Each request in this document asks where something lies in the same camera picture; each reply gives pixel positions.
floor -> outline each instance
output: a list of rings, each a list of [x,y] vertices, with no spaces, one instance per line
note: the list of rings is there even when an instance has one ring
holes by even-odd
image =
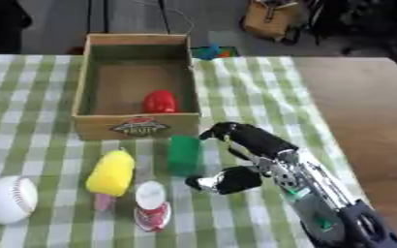
[[[23,34],[23,53],[64,54],[82,46],[86,34],[87,4],[90,0],[19,0],[34,18]],[[92,32],[101,32],[102,0],[92,0]],[[157,0],[110,0],[109,27],[112,33],[165,33]],[[245,0],[166,0],[172,33],[185,34],[190,28],[192,46],[215,43],[235,46],[244,56],[341,56],[348,43],[342,38],[325,40],[316,46],[313,38],[302,35],[296,46],[261,40],[239,29],[246,10]],[[192,23],[185,20],[184,14]],[[353,56],[383,56],[377,51],[357,51]]]

robotic hand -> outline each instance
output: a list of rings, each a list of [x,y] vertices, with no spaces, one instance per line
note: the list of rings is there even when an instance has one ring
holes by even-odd
[[[355,199],[307,150],[235,122],[217,123],[200,135],[201,140],[209,138],[226,142],[230,153],[252,165],[212,177],[190,176],[187,185],[224,195],[259,187],[262,176],[272,177],[315,247],[397,248],[397,234],[379,214]]]

green checkered tablecloth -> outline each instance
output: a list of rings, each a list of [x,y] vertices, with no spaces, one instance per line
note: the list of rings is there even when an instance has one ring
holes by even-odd
[[[0,176],[20,174],[38,187],[29,219],[0,226],[0,247],[310,247],[271,180],[230,196],[197,193],[167,171],[165,139],[83,142],[71,123],[80,57],[0,55]],[[194,60],[201,129],[248,122],[308,147],[355,195],[362,192],[302,78],[288,57]],[[143,232],[132,191],[111,211],[93,209],[84,181],[107,151],[125,147],[137,160],[135,184],[168,190],[169,225]],[[242,165],[215,140],[203,144],[207,173]]]

pink object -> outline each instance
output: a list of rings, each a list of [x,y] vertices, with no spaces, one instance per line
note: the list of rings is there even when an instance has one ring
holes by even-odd
[[[171,208],[166,201],[166,191],[163,185],[155,181],[139,185],[136,191],[136,201],[135,218],[143,230],[160,231],[168,223]]]
[[[106,194],[96,194],[95,208],[96,210],[105,211],[115,202],[115,197]]]

yellow object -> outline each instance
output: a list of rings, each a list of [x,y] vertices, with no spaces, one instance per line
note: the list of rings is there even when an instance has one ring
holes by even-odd
[[[92,193],[121,197],[133,178],[135,161],[123,150],[110,151],[96,165],[87,179],[87,190]]]

